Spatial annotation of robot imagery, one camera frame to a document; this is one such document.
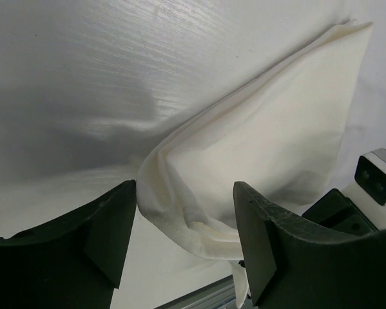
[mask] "black plastic jaw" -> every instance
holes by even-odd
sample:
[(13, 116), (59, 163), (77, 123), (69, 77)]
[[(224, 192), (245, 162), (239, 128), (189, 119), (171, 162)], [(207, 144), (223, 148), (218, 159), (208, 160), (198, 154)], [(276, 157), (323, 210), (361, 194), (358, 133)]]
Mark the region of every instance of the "black plastic jaw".
[(128, 181), (64, 216), (0, 238), (0, 308), (108, 309), (135, 208), (135, 181)]
[(356, 236), (234, 187), (253, 304), (263, 309), (386, 309), (386, 230)]

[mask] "camera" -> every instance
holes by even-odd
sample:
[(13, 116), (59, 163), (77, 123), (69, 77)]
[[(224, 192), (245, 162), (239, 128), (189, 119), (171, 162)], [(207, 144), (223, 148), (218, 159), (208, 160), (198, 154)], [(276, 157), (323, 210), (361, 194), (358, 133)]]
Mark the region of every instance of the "camera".
[(386, 149), (359, 157), (354, 179), (374, 201), (386, 205)]

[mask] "camera lens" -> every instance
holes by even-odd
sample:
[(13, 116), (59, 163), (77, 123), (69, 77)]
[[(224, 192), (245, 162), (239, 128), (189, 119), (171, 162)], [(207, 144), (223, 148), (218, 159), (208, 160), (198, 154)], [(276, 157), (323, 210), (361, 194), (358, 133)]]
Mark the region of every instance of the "camera lens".
[(384, 186), (383, 186), (380, 182), (376, 183), (376, 184), (374, 185), (374, 187), (375, 187), (376, 190), (377, 190), (378, 192), (380, 192), (380, 193), (382, 193), (382, 192), (385, 190)]
[(362, 172), (362, 177), (364, 180), (368, 180), (369, 179), (369, 173), (367, 171), (363, 171)]

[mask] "crumpled cloth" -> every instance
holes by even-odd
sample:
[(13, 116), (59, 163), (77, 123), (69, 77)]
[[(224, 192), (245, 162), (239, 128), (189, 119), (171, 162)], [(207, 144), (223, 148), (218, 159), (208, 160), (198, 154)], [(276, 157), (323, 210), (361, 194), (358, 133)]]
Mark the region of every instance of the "crumpled cloth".
[(230, 261), (238, 307), (249, 289), (233, 184), (291, 211), (324, 193), (371, 31), (332, 27), (172, 132), (139, 169), (142, 215), (188, 252)]

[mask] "white cloth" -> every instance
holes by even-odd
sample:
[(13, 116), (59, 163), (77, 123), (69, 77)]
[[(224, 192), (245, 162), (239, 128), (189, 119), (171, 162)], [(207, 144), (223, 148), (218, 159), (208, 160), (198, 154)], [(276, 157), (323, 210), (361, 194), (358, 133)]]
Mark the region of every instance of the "white cloth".
[(139, 170), (141, 213), (190, 253), (232, 261), (238, 306), (248, 283), (228, 220), (233, 184), (245, 181), (292, 211), (320, 197), (371, 30), (371, 23), (334, 26), (178, 128)]

